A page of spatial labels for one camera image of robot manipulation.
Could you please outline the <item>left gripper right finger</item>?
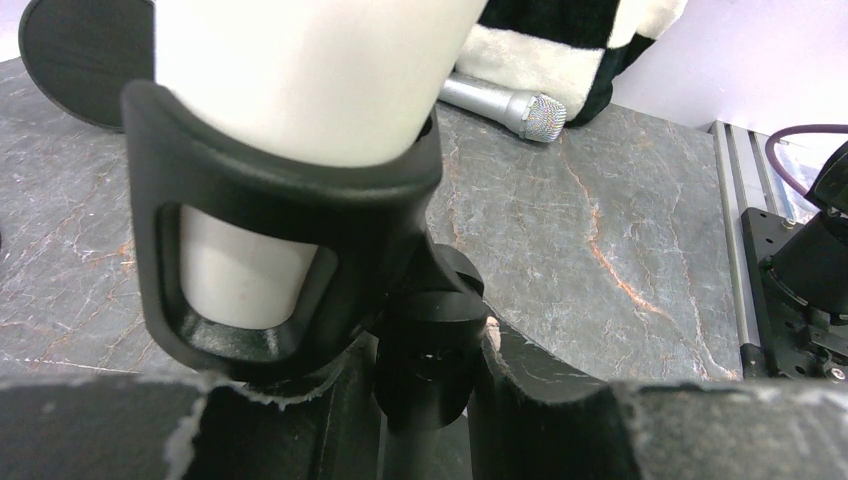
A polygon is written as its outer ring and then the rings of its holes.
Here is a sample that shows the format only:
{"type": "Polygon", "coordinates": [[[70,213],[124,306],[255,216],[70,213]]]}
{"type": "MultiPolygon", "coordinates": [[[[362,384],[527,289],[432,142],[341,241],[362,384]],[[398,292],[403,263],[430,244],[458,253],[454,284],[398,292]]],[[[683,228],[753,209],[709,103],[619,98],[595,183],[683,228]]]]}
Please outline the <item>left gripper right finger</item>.
{"type": "Polygon", "coordinates": [[[605,382],[489,318],[468,407],[477,479],[843,479],[826,380],[605,382]]]}

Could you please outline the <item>black mic stand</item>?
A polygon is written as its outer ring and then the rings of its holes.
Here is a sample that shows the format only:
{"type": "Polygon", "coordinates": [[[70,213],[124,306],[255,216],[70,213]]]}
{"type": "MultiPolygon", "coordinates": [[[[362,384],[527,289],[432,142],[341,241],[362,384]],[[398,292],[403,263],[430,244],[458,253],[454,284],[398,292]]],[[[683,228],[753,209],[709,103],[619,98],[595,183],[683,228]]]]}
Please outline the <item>black mic stand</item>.
{"type": "Polygon", "coordinates": [[[31,1],[18,26],[25,69],[69,115],[121,132],[123,87],[154,78],[154,8],[146,0],[31,1]]]}

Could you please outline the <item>grey tube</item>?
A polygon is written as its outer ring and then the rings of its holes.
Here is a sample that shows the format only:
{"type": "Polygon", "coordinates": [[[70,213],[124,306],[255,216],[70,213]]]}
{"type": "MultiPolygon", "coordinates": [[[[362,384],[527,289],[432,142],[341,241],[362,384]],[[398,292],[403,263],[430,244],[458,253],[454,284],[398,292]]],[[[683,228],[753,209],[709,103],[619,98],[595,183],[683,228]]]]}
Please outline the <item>grey tube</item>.
{"type": "Polygon", "coordinates": [[[555,141],[567,118],[565,105],[547,94],[507,88],[456,72],[445,80],[438,99],[537,143],[555,141]]]}

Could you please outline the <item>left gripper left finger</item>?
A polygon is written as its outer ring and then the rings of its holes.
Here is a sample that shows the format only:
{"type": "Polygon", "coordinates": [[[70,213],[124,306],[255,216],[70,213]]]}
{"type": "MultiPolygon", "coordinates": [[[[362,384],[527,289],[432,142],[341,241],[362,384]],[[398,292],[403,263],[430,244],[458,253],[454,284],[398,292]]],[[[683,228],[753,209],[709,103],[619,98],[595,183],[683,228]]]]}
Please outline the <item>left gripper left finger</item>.
{"type": "Polygon", "coordinates": [[[372,479],[376,342],[297,381],[214,374],[5,377],[5,479],[372,479]]]}

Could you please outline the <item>black mic stand ring holder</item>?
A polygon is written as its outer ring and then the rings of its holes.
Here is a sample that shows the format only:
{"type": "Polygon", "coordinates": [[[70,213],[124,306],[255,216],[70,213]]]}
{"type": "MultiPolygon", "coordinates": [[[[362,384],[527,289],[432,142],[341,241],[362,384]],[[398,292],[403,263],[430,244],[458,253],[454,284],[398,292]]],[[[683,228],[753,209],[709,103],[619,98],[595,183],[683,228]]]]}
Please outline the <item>black mic stand ring holder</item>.
{"type": "Polygon", "coordinates": [[[334,168],[242,144],[150,81],[129,83],[121,109],[143,313],[156,343],[193,369],[271,383],[311,374],[373,334],[373,390],[387,423],[380,475],[425,478],[436,433],[472,393],[488,316],[476,268],[435,244],[426,224],[443,172],[436,118],[392,161],[334,168]],[[183,206],[316,247],[280,325],[227,326],[189,303],[183,206]]]}

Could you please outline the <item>white tube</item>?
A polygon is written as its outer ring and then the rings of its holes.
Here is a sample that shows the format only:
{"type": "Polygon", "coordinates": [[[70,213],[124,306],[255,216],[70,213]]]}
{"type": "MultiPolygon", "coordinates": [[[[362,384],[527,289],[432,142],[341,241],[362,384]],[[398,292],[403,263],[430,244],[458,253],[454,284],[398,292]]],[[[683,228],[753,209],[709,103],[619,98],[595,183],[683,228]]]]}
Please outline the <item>white tube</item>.
{"type": "MultiPolygon", "coordinates": [[[[159,1],[155,80],[196,117],[272,155],[390,161],[416,139],[481,1],[159,1]]],[[[316,249],[184,207],[181,285],[203,317],[285,322],[316,249]]]]}

